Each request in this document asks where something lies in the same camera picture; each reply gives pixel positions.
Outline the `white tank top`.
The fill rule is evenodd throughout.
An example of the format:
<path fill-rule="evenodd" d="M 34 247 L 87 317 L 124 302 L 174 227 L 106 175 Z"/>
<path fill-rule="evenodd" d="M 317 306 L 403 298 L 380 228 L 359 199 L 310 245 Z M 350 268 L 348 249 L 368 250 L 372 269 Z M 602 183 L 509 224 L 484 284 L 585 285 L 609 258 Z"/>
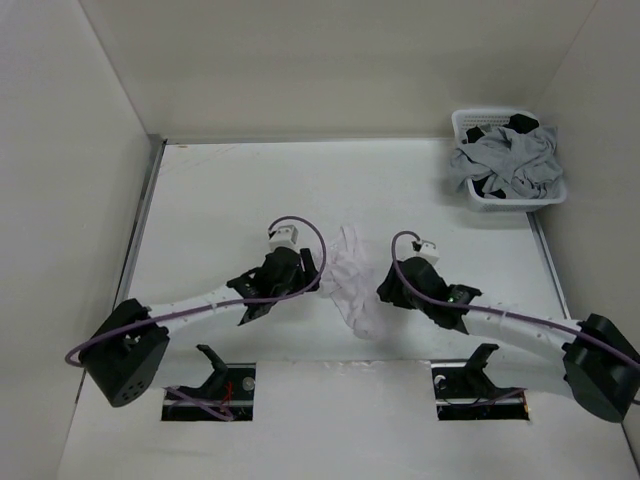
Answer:
<path fill-rule="evenodd" d="M 374 268 L 358 229 L 342 225 L 327 246 L 320 294 L 330 298 L 355 337 L 380 341 L 389 333 L 375 295 Z"/>

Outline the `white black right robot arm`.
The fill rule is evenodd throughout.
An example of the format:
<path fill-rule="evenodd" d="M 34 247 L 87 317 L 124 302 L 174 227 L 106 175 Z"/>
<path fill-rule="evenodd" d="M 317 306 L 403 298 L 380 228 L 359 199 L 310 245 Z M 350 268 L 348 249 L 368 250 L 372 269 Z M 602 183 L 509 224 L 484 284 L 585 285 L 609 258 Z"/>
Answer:
<path fill-rule="evenodd" d="M 639 354 L 604 316 L 530 318 L 488 304 L 475 287 L 446 283 L 419 256 L 392 265 L 377 295 L 383 303 L 423 313 L 445 330 L 483 338 L 462 366 L 443 374 L 436 389 L 441 399 L 482 403 L 519 389 L 541 391 L 620 423 L 639 392 Z"/>

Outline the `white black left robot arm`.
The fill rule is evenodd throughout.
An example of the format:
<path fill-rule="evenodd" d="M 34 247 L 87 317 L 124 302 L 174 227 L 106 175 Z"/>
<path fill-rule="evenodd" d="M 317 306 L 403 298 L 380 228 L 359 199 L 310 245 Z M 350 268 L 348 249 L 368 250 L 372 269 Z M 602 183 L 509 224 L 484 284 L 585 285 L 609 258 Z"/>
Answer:
<path fill-rule="evenodd" d="M 326 260 L 325 249 L 315 263 L 308 248 L 280 246 L 261 266 L 207 294 L 154 307 L 127 299 L 66 361 L 84 369 L 111 406 L 126 406 L 151 387 L 176 334 L 215 317 L 239 326 L 264 317 L 277 303 L 317 290 Z"/>

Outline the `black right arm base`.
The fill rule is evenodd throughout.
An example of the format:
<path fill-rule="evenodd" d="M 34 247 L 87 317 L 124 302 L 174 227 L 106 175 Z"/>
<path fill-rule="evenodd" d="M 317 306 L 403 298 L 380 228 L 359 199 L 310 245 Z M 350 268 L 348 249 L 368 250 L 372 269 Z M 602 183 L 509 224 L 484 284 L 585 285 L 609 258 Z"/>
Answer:
<path fill-rule="evenodd" d="M 498 349 L 484 343 L 469 359 L 431 364 L 440 421 L 529 420 L 524 389 L 497 387 L 486 375 L 488 360 Z"/>

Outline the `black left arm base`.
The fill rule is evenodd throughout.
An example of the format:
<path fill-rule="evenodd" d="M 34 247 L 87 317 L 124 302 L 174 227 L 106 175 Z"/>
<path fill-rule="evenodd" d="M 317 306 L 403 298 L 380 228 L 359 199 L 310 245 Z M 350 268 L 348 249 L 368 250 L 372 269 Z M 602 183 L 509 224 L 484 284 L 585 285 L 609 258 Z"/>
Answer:
<path fill-rule="evenodd" d="M 179 385 L 180 394 L 165 392 L 165 422 L 249 422 L 253 420 L 257 365 L 226 363 L 205 344 L 196 346 L 208 360 L 207 377 L 195 386 Z"/>

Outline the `grey tank top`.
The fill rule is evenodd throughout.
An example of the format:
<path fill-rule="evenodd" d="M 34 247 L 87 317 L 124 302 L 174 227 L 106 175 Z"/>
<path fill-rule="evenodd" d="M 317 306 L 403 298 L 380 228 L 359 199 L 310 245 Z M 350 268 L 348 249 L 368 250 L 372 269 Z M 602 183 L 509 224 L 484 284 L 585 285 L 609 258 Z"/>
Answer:
<path fill-rule="evenodd" d="M 557 129 L 541 126 L 527 134 L 496 127 L 476 143 L 456 148 L 449 160 L 452 186 L 487 177 L 484 191 L 502 189 L 504 200 L 547 200 L 560 194 L 563 169 L 555 158 Z"/>

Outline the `white plastic laundry basket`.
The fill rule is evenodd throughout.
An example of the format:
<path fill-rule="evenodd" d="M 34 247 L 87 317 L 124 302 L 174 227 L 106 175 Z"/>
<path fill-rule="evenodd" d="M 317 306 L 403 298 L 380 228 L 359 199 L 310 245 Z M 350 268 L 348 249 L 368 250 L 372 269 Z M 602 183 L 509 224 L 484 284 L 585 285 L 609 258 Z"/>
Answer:
<path fill-rule="evenodd" d="M 471 210 L 529 213 L 566 200 L 555 126 L 506 107 L 456 110 L 451 122 L 448 178 Z"/>

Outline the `metal table edge rail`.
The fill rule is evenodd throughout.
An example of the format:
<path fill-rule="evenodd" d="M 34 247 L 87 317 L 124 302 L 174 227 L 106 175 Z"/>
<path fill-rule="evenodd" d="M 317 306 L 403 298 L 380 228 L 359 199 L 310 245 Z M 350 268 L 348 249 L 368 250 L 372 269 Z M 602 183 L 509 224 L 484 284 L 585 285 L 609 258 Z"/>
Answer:
<path fill-rule="evenodd" d="M 148 140 L 151 146 L 150 155 L 111 310 L 114 310 L 122 301 L 126 300 L 130 292 L 160 166 L 167 145 L 167 139 L 159 134 L 150 134 Z"/>

